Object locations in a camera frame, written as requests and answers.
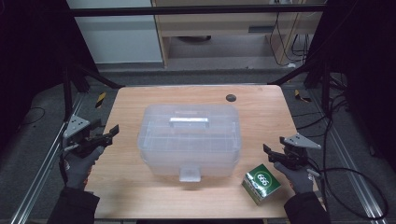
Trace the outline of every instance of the clear plastic container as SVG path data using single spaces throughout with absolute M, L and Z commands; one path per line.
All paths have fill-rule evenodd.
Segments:
M 242 145 L 239 115 L 232 105 L 150 105 L 137 144 L 155 175 L 182 182 L 231 175 Z

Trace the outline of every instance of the gray floor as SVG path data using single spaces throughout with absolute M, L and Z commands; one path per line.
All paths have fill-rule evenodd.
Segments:
M 228 84 L 228 83 L 266 83 L 286 75 L 291 68 L 279 66 L 271 49 L 262 35 L 252 36 L 212 36 L 209 41 L 196 39 L 174 38 L 169 52 L 170 60 L 166 68 L 142 67 L 129 72 L 112 73 L 104 71 L 103 75 L 116 82 L 126 85 L 166 85 L 166 84 Z M 282 87 L 290 113 L 296 127 L 305 126 L 320 118 L 320 109 L 315 102 L 308 103 L 295 98 L 295 90 L 301 88 L 304 75 L 300 75 Z M 78 111 L 82 118 L 93 120 L 102 119 L 106 123 L 112 103 L 117 91 L 111 90 L 102 83 L 90 79 L 91 90 L 82 94 L 83 104 Z M 101 108 L 94 108 L 98 95 L 105 91 L 106 99 Z M 307 92 L 307 96 L 316 99 L 319 89 Z M 26 124 L 9 144 L 10 151 L 7 158 L 0 163 L 0 219 L 9 219 L 15 213 L 30 184 L 35 179 L 43 160 L 59 131 L 63 115 L 63 89 L 56 86 L 37 95 L 33 106 L 43 109 L 32 109 L 26 116 Z M 396 184 L 396 174 L 381 158 L 372 157 L 369 153 L 364 134 L 359 129 L 353 113 L 342 107 L 334 113 L 334 125 L 327 146 L 327 163 L 329 167 L 345 166 L 348 157 L 353 161 L 357 170 L 370 176 L 384 191 L 389 200 L 390 210 L 387 220 L 371 222 L 350 214 L 339 205 L 334 197 L 329 197 L 329 210 L 333 223 L 396 223 L 396 197 L 393 189 Z M 298 130 L 304 136 L 319 144 L 323 143 L 325 123 Z M 312 158 L 322 164 L 322 151 L 310 151 Z M 57 164 L 49 172 L 49 176 L 41 193 L 36 199 L 29 219 L 46 219 L 56 202 L 57 194 L 63 187 Z M 356 176 L 343 173 L 329 173 L 332 188 L 346 200 L 347 205 L 364 214 L 360 196 L 361 187 L 354 186 Z M 374 190 L 375 202 L 382 207 L 381 200 Z M 97 223 L 120 223 L 120 221 L 98 220 Z M 268 223 L 286 223 L 285 219 L 268 220 Z

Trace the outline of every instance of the green packaging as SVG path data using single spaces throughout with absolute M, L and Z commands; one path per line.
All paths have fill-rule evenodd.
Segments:
M 265 197 L 280 187 L 280 183 L 264 164 L 261 164 L 245 174 L 242 186 L 254 202 L 259 205 Z

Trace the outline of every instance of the wire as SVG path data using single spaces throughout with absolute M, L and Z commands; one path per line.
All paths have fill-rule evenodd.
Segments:
M 338 102 L 338 103 L 335 105 L 335 100 L 336 100 L 337 98 L 339 98 L 339 97 L 342 97 L 342 96 L 344 96 L 343 93 L 337 95 L 337 96 L 334 97 L 334 99 L 332 100 L 331 107 L 330 107 L 331 113 L 329 113 L 329 115 L 328 115 L 329 122 L 328 122 L 328 124 L 327 124 L 327 126 L 326 126 L 326 130 L 325 130 L 324 138 L 323 138 L 323 158 L 322 158 L 322 159 L 323 159 L 323 164 L 322 164 L 323 168 L 322 168 L 322 170 L 317 171 L 318 173 L 323 174 L 323 178 L 320 179 L 321 192 L 322 192 L 323 202 L 325 203 L 326 209 L 329 211 L 329 206 L 328 206 L 327 196 L 326 196 L 326 188 L 327 188 L 327 189 L 329 190 L 330 194 L 334 197 L 334 199 L 335 199 L 337 202 L 339 202 L 342 206 L 344 206 L 345 209 L 348 210 L 350 213 L 356 215 L 357 217 L 364 218 L 364 219 L 366 219 L 366 220 L 379 220 L 379 219 L 382 219 L 382 218 L 384 218 L 384 217 L 386 217 L 386 216 L 388 215 L 388 213 L 389 213 L 389 204 L 388 204 L 388 201 L 387 201 L 387 199 L 385 198 L 383 192 L 382 192 L 381 189 L 375 184 L 375 182 L 374 182 L 372 179 L 370 179 L 367 175 L 364 175 L 364 174 L 361 173 L 361 172 L 358 172 L 358 171 L 355 171 L 355 170 L 352 170 L 352 169 L 349 169 L 349 168 L 345 168 L 345 167 L 327 168 L 327 167 L 326 167 L 326 155 L 327 155 L 327 147 L 326 147 L 326 146 L 327 146 L 327 137 L 328 137 L 328 133 L 329 133 L 331 127 L 332 127 L 332 114 L 334 113 L 334 111 L 338 111 L 338 110 L 341 108 L 341 106 L 345 105 L 346 102 L 347 102 L 346 100 L 343 100 L 343 101 L 341 101 L 341 102 Z M 380 216 L 380 217 L 368 217 L 368 216 L 366 216 L 366 215 L 363 215 L 363 214 L 361 214 L 361 213 L 359 213 L 359 212 L 353 210 L 351 207 L 347 206 L 342 200 L 340 200 L 340 199 L 336 196 L 336 194 L 334 193 L 334 191 L 333 191 L 333 189 L 332 189 L 332 186 L 331 186 L 331 184 L 330 184 L 330 182 L 329 182 L 328 172 L 331 172 L 331 171 L 348 171 L 348 172 L 352 172 L 352 173 L 355 173 L 355 174 L 358 174 L 358 175 L 363 176 L 364 179 L 367 180 L 367 181 L 370 183 L 370 185 L 372 185 L 372 186 L 375 188 L 375 190 L 378 192 L 378 194 L 380 195 L 380 197 L 381 197 L 381 199 L 382 199 L 382 201 L 383 201 L 383 203 L 384 203 L 384 212 L 383 212 L 382 216 Z
M 270 35 L 270 46 L 271 46 L 271 50 L 272 50 L 273 54 L 275 55 L 275 51 L 274 51 L 274 48 L 273 48 L 273 46 L 272 46 L 272 37 L 273 37 L 274 31 L 275 31 L 275 28 L 277 28 L 277 32 L 278 32 L 278 35 L 279 35 L 280 43 L 281 43 L 282 49 L 283 49 L 283 53 L 284 53 L 285 56 L 290 60 L 291 63 L 297 63 L 297 62 L 299 62 L 299 60 L 291 59 L 291 58 L 288 56 L 287 52 L 286 52 L 285 44 L 283 43 L 283 39 L 282 39 L 282 36 L 281 36 L 281 34 L 280 34 L 280 30 L 279 30 L 279 26 L 278 26 L 278 20 L 279 20 L 279 12 L 276 13 L 276 21 L 275 21 L 275 24 L 274 24 L 274 29 L 273 29 L 273 31 L 271 32 L 271 35 Z M 282 64 L 282 63 L 278 62 L 276 57 L 275 57 L 275 61 L 276 61 L 276 63 L 277 63 L 278 65 L 280 65 L 280 66 L 285 66 L 285 65 L 287 65 L 287 64 Z
M 326 176 L 326 177 L 325 177 L 325 181 L 326 181 L 326 185 L 327 185 L 327 188 L 328 188 L 329 192 L 331 193 L 331 195 L 334 197 L 334 199 L 335 199 L 337 202 L 339 202 L 341 205 L 343 205 L 343 206 L 345 207 L 346 210 L 348 210 L 349 212 L 353 213 L 354 215 L 356 215 L 356 216 L 358 216 L 358 217 L 361 217 L 361 218 L 364 218 L 364 219 L 368 219 L 368 220 L 379 220 L 379 219 L 382 219 L 382 218 L 384 218 L 384 217 L 386 217 L 386 216 L 388 215 L 388 213 L 389 213 L 389 204 L 388 204 L 388 201 L 387 201 L 386 197 L 384 196 L 384 193 L 383 193 L 382 190 L 379 188 L 379 186 L 378 186 L 372 179 L 370 179 L 367 175 L 364 175 L 364 174 L 361 173 L 361 172 L 358 172 L 358 171 L 356 171 L 356 170 L 352 170 L 352 169 L 349 169 L 349 168 L 345 168 L 345 167 L 325 168 L 325 169 L 323 169 L 323 170 L 320 170 L 319 172 L 320 172 L 320 173 L 327 174 L 327 173 L 330 172 L 330 171 L 348 171 L 348 172 L 355 173 L 355 174 L 357 174 L 357 175 L 361 175 L 362 177 L 364 177 L 364 179 L 365 179 L 367 182 L 370 183 L 370 185 L 372 185 L 372 187 L 375 188 L 375 190 L 378 192 L 379 196 L 381 197 L 382 201 L 384 202 L 384 207 L 385 207 L 385 208 L 384 208 L 384 213 L 383 213 L 383 215 L 380 216 L 380 217 L 367 217 L 366 215 L 362 215 L 361 213 L 359 213 L 359 212 L 353 210 L 352 208 L 350 208 L 349 206 L 347 206 L 345 203 L 342 202 L 342 200 L 340 200 L 340 199 L 336 196 L 336 194 L 335 194 L 334 191 L 332 190 L 331 185 L 330 185 L 330 182 L 329 182 L 329 180 L 328 180 L 328 178 L 327 178 L 327 176 Z
M 42 110 L 43 111 L 43 114 L 40 116 L 40 118 L 38 118 L 38 119 L 35 119 L 35 120 L 33 120 L 33 121 L 30 121 L 30 122 L 25 122 L 25 123 L 23 123 L 22 125 L 28 125 L 28 124 L 33 124 L 33 123 L 36 123 L 36 122 L 38 122 L 39 120 L 41 120 L 43 117 L 44 117 L 44 115 L 46 115 L 46 110 L 44 109 L 44 108 L 42 108 L 42 107 L 32 107 L 32 108 L 30 108 L 30 110 L 32 110 L 32 109 L 40 109 L 40 110 Z
M 313 114 L 321 114 L 321 113 L 320 112 L 312 112 L 312 113 L 306 113 L 306 114 L 301 114 L 301 115 L 292 115 L 292 117 L 296 118 L 296 117 L 302 117 L 302 116 L 313 115 Z

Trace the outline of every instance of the wooden table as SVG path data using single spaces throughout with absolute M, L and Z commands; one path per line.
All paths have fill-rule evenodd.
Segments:
M 226 101 L 227 94 L 236 96 Z M 203 176 L 199 183 L 181 183 L 178 176 L 153 175 L 141 160 L 137 135 L 144 110 L 151 104 L 232 104 L 240 115 L 241 158 L 233 175 Z M 86 190 L 101 198 L 96 218 L 271 218 L 286 217 L 283 205 L 294 195 L 289 181 L 268 162 L 265 143 L 283 152 L 279 136 L 296 134 L 278 86 L 174 86 L 122 88 L 106 130 L 120 133 L 92 168 Z M 282 187 L 256 205 L 242 187 L 246 172 L 263 163 Z

